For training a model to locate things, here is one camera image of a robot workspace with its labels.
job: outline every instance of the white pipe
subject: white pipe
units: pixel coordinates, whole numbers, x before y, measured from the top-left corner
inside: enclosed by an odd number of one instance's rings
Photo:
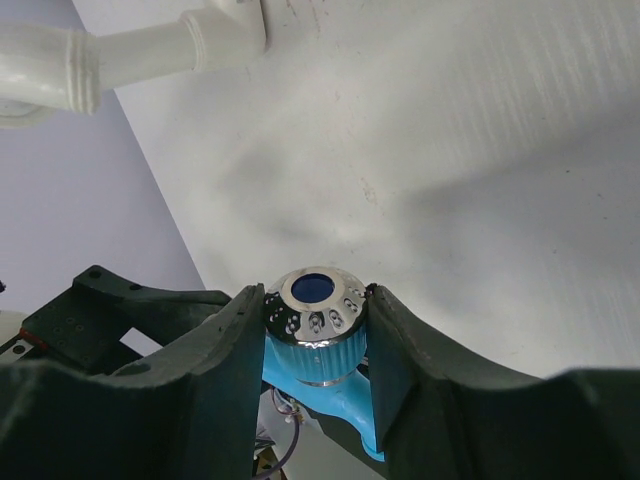
[[[49,118],[55,110],[32,103],[0,99],[0,128],[24,128]]]
[[[85,32],[0,26],[0,98],[94,113],[100,105],[94,40]]]
[[[190,10],[181,16],[196,43],[197,72],[246,65],[260,57],[266,48],[260,0],[215,3],[217,8]]]
[[[196,66],[195,44],[184,22],[99,37],[98,47],[102,90]]]
[[[246,65],[262,55],[260,0],[215,3],[184,12],[174,23],[97,39],[85,32],[0,25],[0,128],[34,125],[49,109],[94,113],[101,90],[185,70]]]

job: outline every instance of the ribbed chrome cap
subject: ribbed chrome cap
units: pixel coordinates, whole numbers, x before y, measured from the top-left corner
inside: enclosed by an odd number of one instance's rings
[[[267,292],[264,311],[278,360],[302,382],[337,383],[364,356],[365,286],[344,270],[285,275]]]

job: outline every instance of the wire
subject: wire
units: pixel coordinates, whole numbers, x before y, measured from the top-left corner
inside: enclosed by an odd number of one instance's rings
[[[259,473],[252,480],[267,480],[271,475],[276,472],[282,470],[282,467],[289,461],[291,455],[293,455],[293,451],[296,449],[296,445],[298,445],[298,439],[300,438],[300,420],[297,415],[292,415],[293,424],[295,426],[295,431],[293,432],[293,440],[291,441],[291,445],[289,446],[289,450],[284,454],[284,457],[280,459],[278,463],[276,463],[269,470]]]

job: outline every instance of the blue cap center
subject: blue cap center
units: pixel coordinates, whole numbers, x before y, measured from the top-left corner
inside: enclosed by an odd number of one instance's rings
[[[309,273],[293,282],[291,294],[302,303],[318,303],[331,296],[335,285],[326,275]]]

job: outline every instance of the grey background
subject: grey background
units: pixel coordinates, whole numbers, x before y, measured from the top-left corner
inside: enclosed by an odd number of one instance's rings
[[[4,0],[0,21],[83,29],[71,0]],[[0,130],[0,310],[30,313],[92,264],[203,288],[113,92],[93,117]]]

